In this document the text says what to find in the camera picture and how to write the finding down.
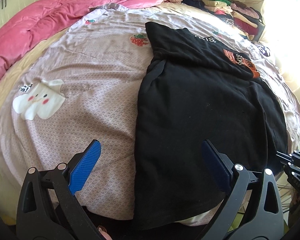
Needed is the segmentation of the black sweatshirt with orange print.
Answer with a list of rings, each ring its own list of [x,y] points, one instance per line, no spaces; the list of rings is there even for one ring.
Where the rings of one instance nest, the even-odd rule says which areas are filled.
[[[280,104],[245,53],[214,37],[147,22],[153,59],[138,94],[134,220],[156,228],[205,213],[224,194],[201,145],[209,140],[252,171],[282,170]]]

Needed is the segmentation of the stack of folded clothes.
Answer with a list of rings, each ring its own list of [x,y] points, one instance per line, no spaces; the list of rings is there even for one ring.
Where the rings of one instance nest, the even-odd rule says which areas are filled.
[[[261,13],[237,0],[202,0],[204,9],[237,28],[250,41],[258,41],[265,29]]]

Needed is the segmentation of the cream yellow bed sheet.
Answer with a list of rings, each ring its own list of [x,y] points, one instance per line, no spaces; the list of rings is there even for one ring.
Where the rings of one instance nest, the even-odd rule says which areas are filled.
[[[16,62],[5,73],[0,80],[0,109],[9,92],[21,75],[29,69],[42,53],[54,42],[58,41],[68,30],[64,29],[47,40],[39,42],[31,51],[25,54],[21,60]],[[15,224],[19,190],[15,188],[8,179],[0,173],[0,217],[7,225]]]

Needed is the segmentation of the lilac strawberry patterned quilt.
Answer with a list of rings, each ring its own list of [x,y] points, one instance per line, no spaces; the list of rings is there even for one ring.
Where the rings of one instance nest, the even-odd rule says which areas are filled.
[[[93,139],[101,157],[76,196],[90,212],[134,219],[138,94],[153,50],[146,23],[188,29],[245,53],[283,111],[288,151],[300,149],[300,104],[279,69],[219,19],[187,5],[98,7],[26,70],[0,109],[0,173],[19,190],[31,167],[49,170]]]

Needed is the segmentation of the pink comforter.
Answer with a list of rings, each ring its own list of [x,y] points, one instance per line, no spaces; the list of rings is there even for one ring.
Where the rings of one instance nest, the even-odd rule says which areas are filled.
[[[129,9],[159,5],[163,0],[39,0],[0,28],[0,80],[39,42],[80,20],[91,8],[117,3]]]

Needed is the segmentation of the dark navy garment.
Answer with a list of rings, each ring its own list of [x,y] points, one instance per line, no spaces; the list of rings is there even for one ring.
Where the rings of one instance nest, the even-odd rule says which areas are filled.
[[[192,7],[195,7],[197,9],[202,10],[202,11],[208,11],[205,8],[204,2],[202,2],[202,1],[198,1],[198,0],[183,0],[182,3],[184,3],[186,5],[189,5],[189,6],[192,6]]]

